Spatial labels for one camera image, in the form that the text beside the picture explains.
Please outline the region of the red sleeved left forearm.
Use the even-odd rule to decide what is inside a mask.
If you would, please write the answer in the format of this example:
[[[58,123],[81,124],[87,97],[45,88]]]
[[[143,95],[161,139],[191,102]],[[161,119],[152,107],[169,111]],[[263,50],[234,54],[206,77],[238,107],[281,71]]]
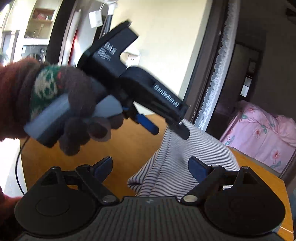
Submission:
[[[1,66],[1,141],[27,136],[23,127],[30,118],[32,88],[45,67],[35,59]]]

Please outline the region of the brown knitted gloved left hand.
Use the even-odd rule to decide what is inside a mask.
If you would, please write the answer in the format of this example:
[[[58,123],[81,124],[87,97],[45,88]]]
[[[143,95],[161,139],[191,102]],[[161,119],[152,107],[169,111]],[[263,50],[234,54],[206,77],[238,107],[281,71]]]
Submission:
[[[48,65],[36,76],[30,97],[29,121],[34,121],[62,94],[67,94],[71,112],[59,138],[60,149],[67,156],[77,154],[90,139],[104,142],[111,130],[123,124],[123,115],[92,117],[98,101],[107,97],[106,89],[83,71],[71,66]]]

